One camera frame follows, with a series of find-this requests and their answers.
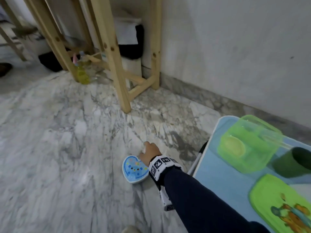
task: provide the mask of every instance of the blue table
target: blue table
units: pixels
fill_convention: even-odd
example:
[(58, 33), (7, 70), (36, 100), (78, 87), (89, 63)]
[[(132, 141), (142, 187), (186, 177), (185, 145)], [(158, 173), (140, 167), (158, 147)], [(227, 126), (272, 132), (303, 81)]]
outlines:
[[(252, 208), (248, 193), (254, 186), (256, 181), (266, 173), (270, 173), (282, 179), (287, 184), (311, 183), (311, 175), (286, 179), (274, 172), (270, 164), (261, 171), (251, 174), (242, 174), (226, 163), (218, 154), (217, 147), (221, 136), (239, 119), (235, 116), (224, 116), (218, 120), (213, 134), (208, 141), (207, 146), (202, 154), (201, 160), (193, 174), (201, 184), (213, 191), (217, 196), (234, 208), (238, 213), (245, 217), (248, 221), (256, 221), (268, 228), (270, 232), (274, 232), (268, 224), (259, 217)], [(311, 146), (284, 137), (285, 143), (294, 147), (303, 147), (311, 150)], [(279, 148), (272, 160), (283, 155), (287, 150)]]

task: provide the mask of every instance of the bottle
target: bottle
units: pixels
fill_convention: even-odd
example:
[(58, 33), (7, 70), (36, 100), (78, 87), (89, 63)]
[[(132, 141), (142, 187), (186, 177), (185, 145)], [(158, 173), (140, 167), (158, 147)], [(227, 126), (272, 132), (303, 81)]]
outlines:
[(83, 63), (81, 61), (78, 61), (77, 55), (74, 53), (73, 54), (73, 63), (74, 65), (77, 67), (77, 77), (78, 77), (78, 81), (81, 84), (90, 84), (90, 77), (88, 76), (88, 74), (85, 72), (84, 68), (83, 68)]

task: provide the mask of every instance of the green cup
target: green cup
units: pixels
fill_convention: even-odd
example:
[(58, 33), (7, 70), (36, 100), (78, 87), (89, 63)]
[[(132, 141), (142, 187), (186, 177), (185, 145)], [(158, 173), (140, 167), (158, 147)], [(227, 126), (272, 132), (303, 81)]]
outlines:
[(285, 177), (297, 177), (311, 174), (311, 152), (301, 147), (294, 147), (272, 163), (274, 171)]

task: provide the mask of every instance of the dark blue sleeve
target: dark blue sleeve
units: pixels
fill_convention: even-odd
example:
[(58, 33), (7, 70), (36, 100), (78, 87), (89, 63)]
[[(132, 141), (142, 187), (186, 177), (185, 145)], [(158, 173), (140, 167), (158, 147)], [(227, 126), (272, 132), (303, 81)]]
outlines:
[(189, 233), (269, 233), (263, 225), (248, 222), (212, 191), (180, 169), (172, 168), (165, 174), (164, 186)]

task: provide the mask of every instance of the green plastic container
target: green plastic container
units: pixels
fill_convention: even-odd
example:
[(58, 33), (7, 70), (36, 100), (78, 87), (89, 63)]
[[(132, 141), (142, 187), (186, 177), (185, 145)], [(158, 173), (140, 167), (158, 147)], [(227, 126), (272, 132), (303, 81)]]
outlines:
[(251, 173), (267, 165), (282, 140), (279, 129), (253, 115), (245, 115), (221, 137), (217, 151), (239, 172)]

